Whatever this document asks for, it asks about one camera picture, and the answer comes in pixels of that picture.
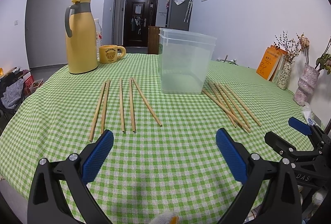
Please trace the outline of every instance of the mug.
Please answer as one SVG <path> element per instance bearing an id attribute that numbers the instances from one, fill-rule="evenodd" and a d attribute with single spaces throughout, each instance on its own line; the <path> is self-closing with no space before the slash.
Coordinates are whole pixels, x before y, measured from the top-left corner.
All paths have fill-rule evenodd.
<path id="1" fill-rule="evenodd" d="M 122 51 L 122 54 L 118 56 L 117 49 Z M 100 63 L 113 63 L 123 58 L 126 55 L 126 50 L 122 46 L 116 45 L 103 45 L 99 47 Z"/>

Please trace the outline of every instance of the blue textured pad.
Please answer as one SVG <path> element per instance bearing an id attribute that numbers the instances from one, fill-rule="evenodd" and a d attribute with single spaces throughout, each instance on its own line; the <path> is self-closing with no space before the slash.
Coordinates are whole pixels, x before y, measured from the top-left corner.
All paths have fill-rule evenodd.
<path id="1" fill-rule="evenodd" d="M 294 117 L 291 117 L 289 119 L 289 126 L 292 127 L 293 129 L 301 132 L 303 135 L 311 135 L 312 131 L 310 129 L 310 127 L 303 123 L 302 121 L 300 121 L 299 119 L 296 119 Z"/>
<path id="2" fill-rule="evenodd" d="M 222 129 L 216 132 L 216 144 L 235 180 L 245 184 L 247 181 L 246 164 Z"/>
<path id="3" fill-rule="evenodd" d="M 114 144 L 114 135 L 107 131 L 82 166 L 84 184 L 93 182 Z"/>

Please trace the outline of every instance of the mug handle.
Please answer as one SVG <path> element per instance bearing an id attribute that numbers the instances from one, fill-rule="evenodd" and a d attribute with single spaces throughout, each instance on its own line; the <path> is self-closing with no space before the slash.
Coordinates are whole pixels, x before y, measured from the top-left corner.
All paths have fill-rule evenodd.
<path id="1" fill-rule="evenodd" d="M 117 48 L 122 51 L 122 54 L 117 57 L 117 59 L 119 60 L 119 59 L 123 58 L 126 55 L 126 49 L 122 46 L 118 46 Z"/>

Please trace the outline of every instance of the chopstick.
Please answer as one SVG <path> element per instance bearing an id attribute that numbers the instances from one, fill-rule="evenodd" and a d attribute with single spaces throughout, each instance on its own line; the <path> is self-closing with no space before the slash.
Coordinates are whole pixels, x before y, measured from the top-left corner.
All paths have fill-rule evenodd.
<path id="1" fill-rule="evenodd" d="M 109 93 L 110 79 L 107 80 L 106 90 L 104 94 L 104 104 L 102 107 L 102 117 L 101 117 L 101 134 L 105 131 L 105 121 L 106 121 L 106 111 L 107 111 L 107 101 L 108 101 L 108 93 Z"/>
<path id="2" fill-rule="evenodd" d="M 224 103 L 222 102 L 220 96 L 217 94 L 217 91 L 216 91 L 216 90 L 214 89 L 214 87 L 212 86 L 212 83 L 211 83 L 211 82 L 208 82 L 208 85 L 209 85 L 209 87 L 211 88 L 211 90 L 214 92 L 214 94 L 215 94 L 217 100 L 219 101 L 219 103 L 222 104 L 222 105 L 224 105 Z M 233 118 L 232 118 L 231 116 L 229 116 L 228 114 L 226 114 L 226 115 L 229 117 L 231 123 L 232 123 L 233 126 L 236 128 L 237 125 L 234 123 Z"/>
<path id="3" fill-rule="evenodd" d="M 247 111 L 247 113 L 254 119 L 254 121 L 259 125 L 259 127 L 262 126 L 262 124 L 259 122 L 259 120 L 254 116 L 254 114 L 251 112 L 251 110 L 244 104 L 244 102 L 238 97 L 237 94 L 235 94 L 232 89 L 228 85 L 224 85 L 229 92 L 237 99 L 237 101 L 244 107 L 244 109 Z"/>
<path id="4" fill-rule="evenodd" d="M 211 96 L 205 89 L 202 89 L 202 92 L 206 94 L 214 103 L 216 103 L 220 108 L 223 109 L 225 113 L 227 113 L 229 116 L 231 116 L 238 124 L 243 127 L 247 132 L 251 132 L 247 126 L 242 123 L 234 114 L 232 114 L 228 109 L 225 108 L 224 105 L 222 105 L 218 100 L 216 100 L 213 96 Z"/>
<path id="5" fill-rule="evenodd" d="M 125 132 L 122 78 L 120 78 L 120 116 L 121 116 L 121 130 Z"/>
<path id="6" fill-rule="evenodd" d="M 97 104 L 97 109 L 95 110 L 94 117 L 92 120 L 91 132 L 90 132 L 90 137 L 89 137 L 90 142 L 93 141 L 95 126 L 97 124 L 100 105 L 101 105 L 101 101 L 102 101 L 102 97 L 103 97 L 103 92 L 105 90 L 105 86 L 106 86 L 106 81 L 102 84 L 102 88 L 101 88 L 101 92 L 100 92 L 99 100 L 98 100 L 98 104 Z"/>
<path id="7" fill-rule="evenodd" d="M 224 93 L 222 92 L 221 88 L 217 85 L 217 83 L 214 83 L 214 85 L 215 85 L 215 87 L 217 88 L 218 92 L 221 94 L 221 96 L 222 96 L 224 102 L 226 103 L 226 105 L 229 107 L 231 113 L 234 114 L 236 117 L 238 117 L 238 116 L 236 115 L 236 113 L 234 112 L 234 110 L 233 110 L 231 104 L 230 104 L 229 101 L 227 100 L 226 96 L 225 96 Z"/>
<path id="8" fill-rule="evenodd" d="M 218 84 L 219 87 L 224 91 L 224 93 L 226 94 L 226 96 L 229 98 L 229 100 L 232 102 L 232 104 L 234 105 L 234 107 L 237 109 L 238 113 L 241 115 L 241 117 L 243 118 L 243 120 L 245 121 L 246 125 L 248 128 L 251 128 L 251 126 L 248 123 L 247 118 L 245 117 L 245 115 L 241 112 L 239 106 L 234 102 L 234 100 L 231 98 L 230 94 L 226 91 L 226 89 L 221 85 Z"/>
<path id="9" fill-rule="evenodd" d="M 129 79 L 129 86 L 130 86 L 130 115 L 131 115 L 131 126 L 132 131 L 136 132 L 136 120 L 134 118 L 134 106 L 133 106 L 133 94 L 132 94 L 132 78 Z"/>
<path id="10" fill-rule="evenodd" d="M 144 94 L 142 93 L 140 87 L 138 86 L 136 80 L 132 77 L 132 80 L 134 82 L 134 84 L 136 85 L 137 90 L 139 91 L 139 94 L 141 96 L 141 98 L 143 99 L 144 103 L 146 104 L 148 110 L 151 112 L 152 116 L 155 118 L 156 122 L 160 125 L 160 127 L 162 127 L 162 123 L 161 121 L 158 119 L 158 117 L 156 116 L 155 112 L 153 111 L 152 107 L 149 105 L 146 97 L 144 96 Z"/>

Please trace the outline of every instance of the gingham tablecloth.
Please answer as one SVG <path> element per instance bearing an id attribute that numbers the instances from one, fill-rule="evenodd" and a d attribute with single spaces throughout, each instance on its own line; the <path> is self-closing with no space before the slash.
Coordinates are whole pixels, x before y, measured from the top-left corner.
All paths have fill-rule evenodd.
<path id="1" fill-rule="evenodd" d="M 163 123 L 159 127 L 133 85 L 137 133 L 131 131 L 129 78 L 135 77 Z M 126 133 L 120 129 L 119 78 L 123 78 Z M 302 119 L 290 91 L 264 80 L 254 69 L 210 62 L 207 82 L 227 83 L 262 123 L 251 133 L 232 126 L 226 114 L 206 95 L 165 95 L 158 78 L 157 55 L 128 54 L 114 64 L 71 75 L 67 66 L 28 97 L 0 137 L 0 174 L 28 198 L 31 181 L 42 157 L 65 160 L 89 143 L 88 136 L 102 83 L 111 79 L 106 128 L 115 142 L 95 182 L 88 187 L 114 224 L 148 223 L 156 214 L 175 211 L 180 223 L 216 223 L 234 200 L 236 182 L 215 143 L 224 127 L 251 153 L 278 161 L 264 143 L 274 131 L 298 150 L 312 150 L 309 140 L 287 124 Z M 100 136 L 101 113 L 94 141 Z M 263 183 L 255 206 L 263 200 Z M 83 221 L 68 187 L 65 196 L 73 215 Z"/>

